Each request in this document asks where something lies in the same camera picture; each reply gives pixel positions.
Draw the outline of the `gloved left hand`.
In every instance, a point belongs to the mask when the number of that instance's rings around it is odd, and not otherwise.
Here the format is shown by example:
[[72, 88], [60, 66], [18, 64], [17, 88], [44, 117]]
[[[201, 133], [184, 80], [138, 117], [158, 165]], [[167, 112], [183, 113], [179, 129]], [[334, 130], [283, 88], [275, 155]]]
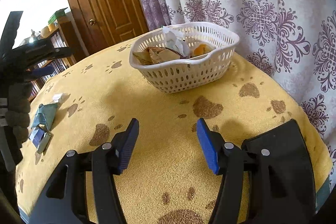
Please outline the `gloved left hand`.
[[9, 87], [8, 110], [5, 118], [8, 126], [13, 128], [13, 134], [17, 141], [18, 148], [29, 137], [30, 124], [30, 102], [29, 97], [32, 92], [31, 83], [16, 83]]

